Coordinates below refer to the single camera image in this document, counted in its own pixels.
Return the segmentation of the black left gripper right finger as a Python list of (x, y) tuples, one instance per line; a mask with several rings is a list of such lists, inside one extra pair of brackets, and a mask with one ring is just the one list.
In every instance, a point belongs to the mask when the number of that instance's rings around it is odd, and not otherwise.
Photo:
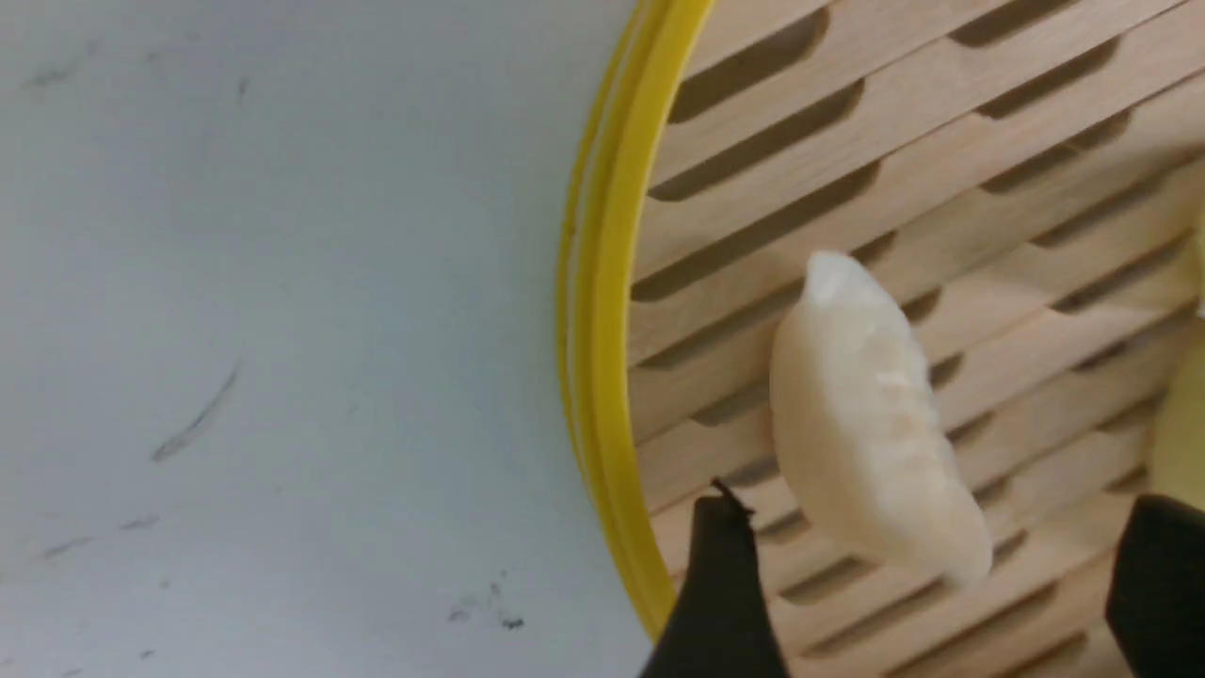
[(1105, 618), (1135, 677), (1204, 674), (1204, 515), (1158, 494), (1133, 502)]

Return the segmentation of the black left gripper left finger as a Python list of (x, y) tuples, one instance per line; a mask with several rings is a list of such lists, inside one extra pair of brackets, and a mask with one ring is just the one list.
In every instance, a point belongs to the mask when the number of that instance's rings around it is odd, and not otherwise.
[(722, 481), (693, 505), (684, 580), (642, 677), (788, 677), (746, 507)]

